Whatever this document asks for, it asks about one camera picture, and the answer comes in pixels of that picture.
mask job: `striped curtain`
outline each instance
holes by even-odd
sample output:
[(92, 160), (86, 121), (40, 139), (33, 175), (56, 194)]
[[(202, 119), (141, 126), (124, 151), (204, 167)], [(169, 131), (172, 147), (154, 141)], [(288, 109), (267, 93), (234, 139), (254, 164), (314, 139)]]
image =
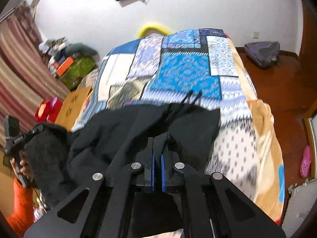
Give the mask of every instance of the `striped curtain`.
[(0, 23), (0, 145), (5, 146), (2, 118), (20, 121), (22, 132), (35, 125), (34, 113), (44, 99), (64, 100), (69, 90), (47, 70), (42, 42), (28, 6), (20, 5)]

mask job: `pink clog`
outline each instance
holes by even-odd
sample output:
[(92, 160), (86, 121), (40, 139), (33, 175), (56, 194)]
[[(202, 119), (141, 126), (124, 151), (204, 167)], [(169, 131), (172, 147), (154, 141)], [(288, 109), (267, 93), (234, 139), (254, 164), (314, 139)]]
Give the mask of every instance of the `pink clog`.
[(312, 162), (312, 159), (310, 156), (310, 147), (307, 145), (304, 148), (303, 159), (302, 159), (301, 168), (300, 168), (300, 173), (302, 178), (306, 178), (308, 176), (308, 170), (309, 170), (311, 162)]

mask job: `red clothing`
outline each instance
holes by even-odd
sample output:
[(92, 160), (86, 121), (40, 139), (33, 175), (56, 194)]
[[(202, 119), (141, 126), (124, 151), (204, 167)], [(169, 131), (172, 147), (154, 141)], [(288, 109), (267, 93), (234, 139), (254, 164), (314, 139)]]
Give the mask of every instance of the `red clothing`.
[(31, 187), (23, 188), (14, 180), (14, 210), (7, 221), (16, 234), (23, 238), (25, 231), (33, 224), (33, 191)]

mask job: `person's hand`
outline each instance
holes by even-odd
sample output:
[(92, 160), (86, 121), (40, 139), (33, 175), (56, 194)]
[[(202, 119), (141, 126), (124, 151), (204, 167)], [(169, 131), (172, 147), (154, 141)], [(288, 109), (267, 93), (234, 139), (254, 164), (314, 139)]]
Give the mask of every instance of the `person's hand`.
[[(19, 175), (18, 175), (18, 173), (16, 172), (16, 169), (15, 169), (15, 159), (12, 158), (10, 160), (10, 163), (12, 165), (12, 168), (13, 168), (13, 171), (15, 173), (15, 176), (18, 178)], [(22, 166), (22, 168), (20, 169), (21, 174), (27, 176), (29, 178), (30, 182), (32, 182), (33, 179), (34, 179), (34, 174), (33, 174), (32, 170), (31, 170), (30, 165), (29, 165), (29, 161), (26, 158), (23, 158), (19, 163)]]

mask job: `printed symbol on box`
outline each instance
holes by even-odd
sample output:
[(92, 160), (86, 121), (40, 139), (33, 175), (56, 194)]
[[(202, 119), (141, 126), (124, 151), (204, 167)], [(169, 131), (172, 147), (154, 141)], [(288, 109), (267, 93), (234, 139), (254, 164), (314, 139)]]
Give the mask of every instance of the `printed symbol on box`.
[(71, 108), (68, 108), (68, 110), (66, 111), (66, 117), (68, 117), (70, 114), (71, 114), (71, 112), (72, 112), (72, 109)]
[(77, 98), (78, 98), (78, 95), (75, 95), (75, 96), (72, 98), (71, 103), (74, 103), (74, 102), (77, 100)]

